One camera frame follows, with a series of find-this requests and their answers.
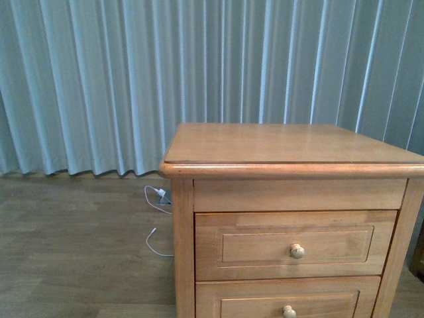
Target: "wooden drawer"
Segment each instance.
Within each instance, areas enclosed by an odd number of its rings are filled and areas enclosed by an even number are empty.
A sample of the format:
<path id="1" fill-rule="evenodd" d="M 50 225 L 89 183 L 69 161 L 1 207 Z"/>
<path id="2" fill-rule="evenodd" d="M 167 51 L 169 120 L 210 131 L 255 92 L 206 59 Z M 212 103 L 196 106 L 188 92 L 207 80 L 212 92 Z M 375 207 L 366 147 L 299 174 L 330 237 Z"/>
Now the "wooden drawer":
<path id="1" fill-rule="evenodd" d="M 298 318 L 371 317 L 380 278 L 321 278 L 196 283 L 196 317 L 278 318 L 290 305 Z"/>
<path id="2" fill-rule="evenodd" d="M 196 280 L 378 275 L 397 211 L 196 213 Z M 290 255 L 293 244 L 304 257 Z"/>

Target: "wooden floor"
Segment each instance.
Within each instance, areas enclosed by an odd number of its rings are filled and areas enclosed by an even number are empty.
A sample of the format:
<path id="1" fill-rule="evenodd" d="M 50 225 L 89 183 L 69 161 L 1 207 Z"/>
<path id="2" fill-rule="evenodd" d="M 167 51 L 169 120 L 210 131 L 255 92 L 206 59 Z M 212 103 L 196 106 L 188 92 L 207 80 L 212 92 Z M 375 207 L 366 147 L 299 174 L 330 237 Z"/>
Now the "wooden floor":
<path id="1" fill-rule="evenodd" d="M 147 206 L 160 178 L 0 178 L 0 317 L 175 317 L 172 218 Z M 406 269 L 391 318 L 424 317 Z"/>

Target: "nightstand leg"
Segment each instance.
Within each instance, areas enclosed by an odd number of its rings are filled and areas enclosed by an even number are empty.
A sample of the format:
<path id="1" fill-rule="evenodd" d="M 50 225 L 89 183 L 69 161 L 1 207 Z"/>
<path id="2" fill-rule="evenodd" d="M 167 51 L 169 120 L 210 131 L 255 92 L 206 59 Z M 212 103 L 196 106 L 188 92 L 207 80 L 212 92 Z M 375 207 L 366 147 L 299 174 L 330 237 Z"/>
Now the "nightstand leg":
<path id="1" fill-rule="evenodd" d="M 177 318 L 195 318 L 193 180 L 171 180 Z"/>
<path id="2" fill-rule="evenodd" d="M 372 318 L 389 317 L 396 286 L 424 194 L 423 179 L 409 179 L 394 230 Z"/>

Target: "wooden knob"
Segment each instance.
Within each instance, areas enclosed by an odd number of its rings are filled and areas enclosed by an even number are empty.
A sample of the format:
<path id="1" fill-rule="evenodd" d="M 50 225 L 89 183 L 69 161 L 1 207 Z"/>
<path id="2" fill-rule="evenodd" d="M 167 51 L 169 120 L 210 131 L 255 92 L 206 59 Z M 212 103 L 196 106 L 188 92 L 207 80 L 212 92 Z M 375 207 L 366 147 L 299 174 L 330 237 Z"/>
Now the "wooden knob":
<path id="1" fill-rule="evenodd" d="M 291 306 L 285 306 L 283 308 L 283 317 L 284 318 L 296 318 L 296 312 L 292 309 Z"/>
<path id="2" fill-rule="evenodd" d="M 290 255 L 292 258 L 298 260 L 299 258 L 305 256 L 305 249 L 298 244 L 293 244 L 290 248 Z"/>

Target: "bedside table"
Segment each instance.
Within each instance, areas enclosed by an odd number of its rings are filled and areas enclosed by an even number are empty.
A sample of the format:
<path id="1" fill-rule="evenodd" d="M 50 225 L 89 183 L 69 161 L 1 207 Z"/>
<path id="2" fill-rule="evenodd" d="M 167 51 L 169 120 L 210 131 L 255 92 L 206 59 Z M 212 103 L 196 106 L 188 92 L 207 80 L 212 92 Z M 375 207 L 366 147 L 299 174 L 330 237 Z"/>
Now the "bedside table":
<path id="1" fill-rule="evenodd" d="M 424 157 L 330 125 L 181 124 L 178 318 L 387 318 Z"/>

